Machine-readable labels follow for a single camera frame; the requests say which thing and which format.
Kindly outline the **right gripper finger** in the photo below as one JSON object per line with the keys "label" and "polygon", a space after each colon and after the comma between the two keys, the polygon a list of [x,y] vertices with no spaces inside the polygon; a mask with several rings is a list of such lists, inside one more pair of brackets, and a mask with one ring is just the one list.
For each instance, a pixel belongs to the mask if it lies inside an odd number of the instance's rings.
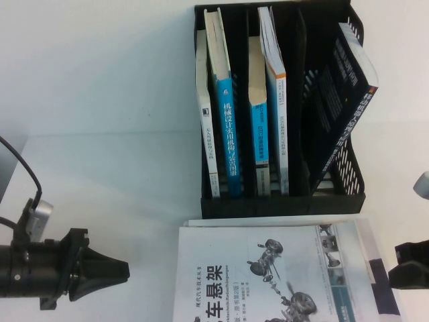
{"label": "right gripper finger", "polygon": [[396,266],[388,273],[392,288],[428,288],[428,267],[419,264]]}
{"label": "right gripper finger", "polygon": [[428,265],[429,240],[420,242],[406,242],[395,247],[398,264],[415,261]]}

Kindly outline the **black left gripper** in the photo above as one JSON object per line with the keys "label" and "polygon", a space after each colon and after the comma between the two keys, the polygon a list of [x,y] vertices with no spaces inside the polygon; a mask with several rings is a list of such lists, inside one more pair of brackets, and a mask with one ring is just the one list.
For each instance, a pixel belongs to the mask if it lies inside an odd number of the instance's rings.
{"label": "black left gripper", "polygon": [[40,310],[53,311],[58,299],[67,294],[74,302],[82,297],[127,282],[127,262],[102,255],[90,248],[88,230],[72,228],[60,241],[33,243],[36,267],[36,296]]}

